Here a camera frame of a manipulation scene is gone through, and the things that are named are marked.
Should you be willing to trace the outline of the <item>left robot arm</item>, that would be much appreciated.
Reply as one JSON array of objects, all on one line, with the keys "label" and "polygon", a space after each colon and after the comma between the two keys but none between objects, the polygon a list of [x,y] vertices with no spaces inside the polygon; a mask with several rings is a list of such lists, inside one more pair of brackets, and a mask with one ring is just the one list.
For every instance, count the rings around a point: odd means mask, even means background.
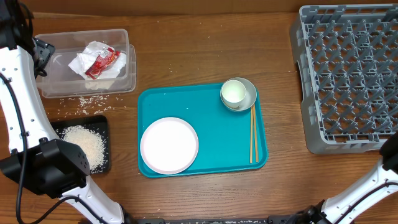
[{"label": "left robot arm", "polygon": [[33,15],[18,1],[1,1],[1,108],[9,136],[9,157],[1,172],[18,184],[16,219],[21,214],[22,191],[48,195],[58,201],[37,223],[63,202],[91,223],[134,223],[90,176],[90,164],[80,146],[62,141],[45,113],[37,90],[37,75],[53,47],[45,49],[33,36]]}]

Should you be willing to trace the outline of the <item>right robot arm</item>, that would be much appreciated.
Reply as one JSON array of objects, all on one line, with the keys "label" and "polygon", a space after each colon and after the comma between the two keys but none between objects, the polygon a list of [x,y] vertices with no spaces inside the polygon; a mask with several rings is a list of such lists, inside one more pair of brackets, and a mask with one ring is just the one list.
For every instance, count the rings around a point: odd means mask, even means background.
[{"label": "right robot arm", "polygon": [[381,158],[369,173],[342,193],[310,206],[287,223],[352,223],[361,213],[397,192],[397,134],[380,148]]}]

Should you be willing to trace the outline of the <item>red sauce packet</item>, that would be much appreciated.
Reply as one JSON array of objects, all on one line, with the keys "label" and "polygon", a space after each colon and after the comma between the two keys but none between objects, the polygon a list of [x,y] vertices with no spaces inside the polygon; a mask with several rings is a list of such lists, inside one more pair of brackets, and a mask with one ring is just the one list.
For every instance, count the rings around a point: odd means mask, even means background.
[{"label": "red sauce packet", "polygon": [[92,66],[85,72],[85,75],[97,79],[112,63],[114,63],[120,56],[120,51],[114,50],[112,47],[103,48]]}]

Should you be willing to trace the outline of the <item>white cup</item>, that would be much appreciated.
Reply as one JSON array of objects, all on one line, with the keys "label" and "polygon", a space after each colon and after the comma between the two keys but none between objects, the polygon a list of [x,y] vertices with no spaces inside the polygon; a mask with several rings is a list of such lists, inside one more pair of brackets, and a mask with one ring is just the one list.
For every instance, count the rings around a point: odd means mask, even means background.
[{"label": "white cup", "polygon": [[221,87],[221,99],[231,109],[238,109],[246,96],[246,87],[238,80],[228,80]]}]

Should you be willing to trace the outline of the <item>white napkin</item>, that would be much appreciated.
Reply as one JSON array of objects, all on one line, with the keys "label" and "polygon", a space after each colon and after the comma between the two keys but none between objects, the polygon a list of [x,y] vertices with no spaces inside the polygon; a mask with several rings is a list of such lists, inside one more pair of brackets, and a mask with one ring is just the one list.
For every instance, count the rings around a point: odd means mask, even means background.
[{"label": "white napkin", "polygon": [[[108,48],[110,46],[102,42],[90,42],[82,53],[77,53],[76,57],[68,64],[68,66],[85,80],[93,80],[86,76],[85,72],[92,66],[99,55],[99,52],[105,47]],[[97,79],[116,78],[119,75],[121,69],[125,67],[127,60],[127,55],[124,52],[120,53],[121,54],[118,59],[108,68],[103,70],[102,74]]]}]

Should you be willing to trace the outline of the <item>large white plate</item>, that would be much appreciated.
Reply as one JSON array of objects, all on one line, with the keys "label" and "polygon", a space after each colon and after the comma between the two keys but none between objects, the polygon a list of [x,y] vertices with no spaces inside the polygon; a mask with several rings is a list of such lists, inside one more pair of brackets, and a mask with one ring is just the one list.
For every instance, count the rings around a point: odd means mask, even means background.
[{"label": "large white plate", "polygon": [[185,120],[160,118],[150,124],[140,141],[145,165],[163,175],[174,175],[188,169],[199,150],[198,135]]}]

